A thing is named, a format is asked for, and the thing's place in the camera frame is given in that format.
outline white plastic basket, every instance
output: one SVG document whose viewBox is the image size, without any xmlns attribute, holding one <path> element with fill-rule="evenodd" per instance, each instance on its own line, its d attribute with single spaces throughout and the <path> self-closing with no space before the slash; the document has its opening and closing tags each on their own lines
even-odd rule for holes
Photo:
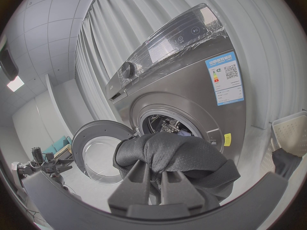
<svg viewBox="0 0 307 230">
<path fill-rule="evenodd" d="M 302 111 L 278 120 L 271 126 L 271 140 L 261 162 L 262 175 L 275 172 L 272 152 L 283 148 L 302 157 L 307 153 L 307 112 Z"/>
<path fill-rule="evenodd" d="M 274 145 L 302 157 L 307 153 L 307 112 L 302 111 L 272 123 Z"/>
</svg>

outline play/pause button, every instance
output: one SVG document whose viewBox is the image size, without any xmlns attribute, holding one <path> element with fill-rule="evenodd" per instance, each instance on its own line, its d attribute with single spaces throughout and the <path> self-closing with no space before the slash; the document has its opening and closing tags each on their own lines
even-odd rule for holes
<svg viewBox="0 0 307 230">
<path fill-rule="evenodd" d="M 200 33 L 200 29 L 199 29 L 199 27 L 198 26 L 194 26 L 193 28 L 192 28 L 192 30 L 191 30 L 191 32 L 193 33 L 193 34 L 198 34 L 198 33 Z"/>
</svg>

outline yellow warning sticker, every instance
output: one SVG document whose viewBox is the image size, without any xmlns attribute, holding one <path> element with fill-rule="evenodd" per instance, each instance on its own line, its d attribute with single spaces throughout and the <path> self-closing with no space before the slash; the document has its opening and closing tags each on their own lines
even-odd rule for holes
<svg viewBox="0 0 307 230">
<path fill-rule="evenodd" d="M 231 144 L 231 133 L 225 134 L 224 137 L 225 137 L 224 146 L 225 146 L 225 147 L 229 147 L 230 144 Z"/>
</svg>

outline ceiling light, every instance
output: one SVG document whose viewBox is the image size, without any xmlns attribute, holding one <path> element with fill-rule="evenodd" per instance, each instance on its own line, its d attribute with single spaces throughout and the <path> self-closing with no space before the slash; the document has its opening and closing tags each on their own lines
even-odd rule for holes
<svg viewBox="0 0 307 230">
<path fill-rule="evenodd" d="M 24 85 L 24 82 L 20 79 L 20 77 L 16 77 L 12 82 L 10 82 L 7 86 L 13 90 L 14 92 L 18 90 L 21 86 Z"/>
</svg>

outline china energy label sticker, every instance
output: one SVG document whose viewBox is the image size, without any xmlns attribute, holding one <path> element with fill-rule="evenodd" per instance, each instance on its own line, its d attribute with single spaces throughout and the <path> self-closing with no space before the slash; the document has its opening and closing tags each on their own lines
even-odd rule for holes
<svg viewBox="0 0 307 230">
<path fill-rule="evenodd" d="M 205 61 L 214 87 L 217 105 L 244 101 L 242 80 L 234 52 Z"/>
</svg>

